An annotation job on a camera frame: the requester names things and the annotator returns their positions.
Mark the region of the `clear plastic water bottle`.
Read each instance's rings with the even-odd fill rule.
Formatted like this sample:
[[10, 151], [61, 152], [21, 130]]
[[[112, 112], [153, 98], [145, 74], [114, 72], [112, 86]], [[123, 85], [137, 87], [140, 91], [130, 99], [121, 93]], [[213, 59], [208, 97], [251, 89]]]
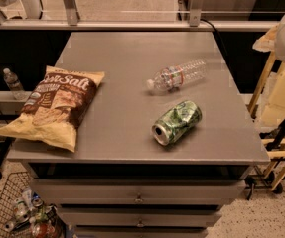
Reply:
[[202, 80], [206, 76], [207, 64], [203, 59], [194, 59], [159, 70], [146, 81], [152, 92], [166, 92]]

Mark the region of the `brown yellow chip bag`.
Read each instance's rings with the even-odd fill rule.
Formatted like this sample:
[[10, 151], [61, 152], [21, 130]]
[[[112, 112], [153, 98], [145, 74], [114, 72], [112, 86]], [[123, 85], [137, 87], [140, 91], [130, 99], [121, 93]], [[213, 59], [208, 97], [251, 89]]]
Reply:
[[77, 129], [104, 76], [48, 66], [20, 116], [0, 127], [0, 136], [42, 141], [74, 152]]

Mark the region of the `small background water bottle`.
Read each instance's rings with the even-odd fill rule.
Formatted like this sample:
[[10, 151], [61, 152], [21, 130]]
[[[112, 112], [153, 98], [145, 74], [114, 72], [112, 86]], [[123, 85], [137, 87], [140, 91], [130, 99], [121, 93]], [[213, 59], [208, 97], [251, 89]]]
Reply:
[[4, 68], [3, 78], [16, 100], [23, 100], [26, 98], [25, 90], [16, 73], [9, 68]]

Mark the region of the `crushed green soda can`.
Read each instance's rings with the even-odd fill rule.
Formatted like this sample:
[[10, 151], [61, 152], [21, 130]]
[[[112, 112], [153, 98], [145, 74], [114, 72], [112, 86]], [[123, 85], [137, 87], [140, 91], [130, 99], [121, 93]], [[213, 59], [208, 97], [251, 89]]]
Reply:
[[202, 110], [195, 102], [182, 101], [155, 121], [152, 134], [162, 146], [173, 144], [196, 126], [202, 117]]

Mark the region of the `grey drawer cabinet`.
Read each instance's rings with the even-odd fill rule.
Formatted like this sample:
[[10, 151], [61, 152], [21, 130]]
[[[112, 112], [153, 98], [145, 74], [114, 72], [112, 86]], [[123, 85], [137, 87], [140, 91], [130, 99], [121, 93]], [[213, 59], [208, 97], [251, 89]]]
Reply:
[[[206, 76], [166, 92], [146, 81], [159, 70], [203, 59]], [[208, 32], [76, 32], [58, 67], [101, 71], [104, 80], [77, 133], [74, 152], [19, 140], [9, 159], [32, 190], [86, 238], [204, 238], [223, 206], [268, 156]], [[202, 120], [162, 146], [152, 126], [182, 101]]]

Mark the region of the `metal railing shelf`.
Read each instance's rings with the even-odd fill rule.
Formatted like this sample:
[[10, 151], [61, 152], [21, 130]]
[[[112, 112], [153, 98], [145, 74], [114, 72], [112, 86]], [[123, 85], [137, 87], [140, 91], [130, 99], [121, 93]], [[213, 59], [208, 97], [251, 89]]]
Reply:
[[160, 29], [265, 32], [275, 21], [245, 11], [205, 11], [204, 0], [0, 0], [0, 29]]

